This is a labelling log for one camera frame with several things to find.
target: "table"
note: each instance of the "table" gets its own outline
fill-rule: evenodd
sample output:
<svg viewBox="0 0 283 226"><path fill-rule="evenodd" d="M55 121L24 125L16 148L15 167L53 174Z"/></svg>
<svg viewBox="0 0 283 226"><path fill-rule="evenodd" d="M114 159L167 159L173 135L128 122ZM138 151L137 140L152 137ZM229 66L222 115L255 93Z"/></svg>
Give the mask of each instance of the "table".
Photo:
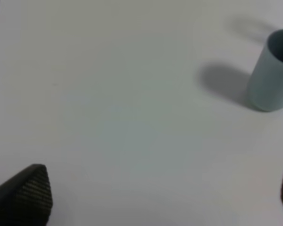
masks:
<svg viewBox="0 0 283 226"><path fill-rule="evenodd" d="M242 101L283 0L1 0L0 183L49 226L283 226L283 110Z"/></svg>

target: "white surface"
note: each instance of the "white surface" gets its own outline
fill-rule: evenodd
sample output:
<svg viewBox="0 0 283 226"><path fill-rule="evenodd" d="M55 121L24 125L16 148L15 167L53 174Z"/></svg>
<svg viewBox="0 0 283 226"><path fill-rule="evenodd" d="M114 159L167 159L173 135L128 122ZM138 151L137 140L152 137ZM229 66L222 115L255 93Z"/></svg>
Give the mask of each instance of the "white surface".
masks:
<svg viewBox="0 0 283 226"><path fill-rule="evenodd" d="M50 226L283 226L283 110L231 101L263 46L239 23L283 28L283 0L2 0L0 183L46 164Z"/></svg>

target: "light blue cup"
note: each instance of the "light blue cup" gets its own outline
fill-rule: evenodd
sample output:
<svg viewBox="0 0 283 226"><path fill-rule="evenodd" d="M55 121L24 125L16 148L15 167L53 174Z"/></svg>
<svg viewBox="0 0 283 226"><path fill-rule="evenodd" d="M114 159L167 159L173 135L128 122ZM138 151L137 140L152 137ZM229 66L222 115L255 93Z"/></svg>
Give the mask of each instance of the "light blue cup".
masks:
<svg viewBox="0 0 283 226"><path fill-rule="evenodd" d="M247 93L249 101L263 111L283 108L283 30L268 37Z"/></svg>

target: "cup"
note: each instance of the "cup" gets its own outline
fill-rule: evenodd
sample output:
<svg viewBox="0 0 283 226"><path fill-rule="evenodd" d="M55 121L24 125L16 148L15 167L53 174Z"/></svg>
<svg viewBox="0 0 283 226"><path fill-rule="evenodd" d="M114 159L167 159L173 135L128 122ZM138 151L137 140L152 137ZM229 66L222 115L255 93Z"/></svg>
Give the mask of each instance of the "cup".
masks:
<svg viewBox="0 0 283 226"><path fill-rule="evenodd" d="M283 108L283 30L268 37L249 80L247 96L263 111Z"/></svg>

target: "cup rim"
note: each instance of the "cup rim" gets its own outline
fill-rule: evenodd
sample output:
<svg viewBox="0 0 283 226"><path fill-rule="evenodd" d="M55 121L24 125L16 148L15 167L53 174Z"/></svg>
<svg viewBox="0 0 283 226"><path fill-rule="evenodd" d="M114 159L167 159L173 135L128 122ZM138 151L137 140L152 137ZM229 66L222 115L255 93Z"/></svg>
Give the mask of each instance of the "cup rim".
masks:
<svg viewBox="0 0 283 226"><path fill-rule="evenodd" d="M275 35L277 35L278 33L281 33L281 32L283 32L283 29L276 30L276 31L272 32L272 33L268 36L267 41L266 41L266 48L267 48L267 50L269 51L270 55L272 55L275 60L277 60L279 63L283 64L283 61L280 60L280 59L278 59L278 58L274 55L274 53L271 51L271 49L270 49L270 47L269 47L269 42L270 42L270 40L271 40Z"/></svg>

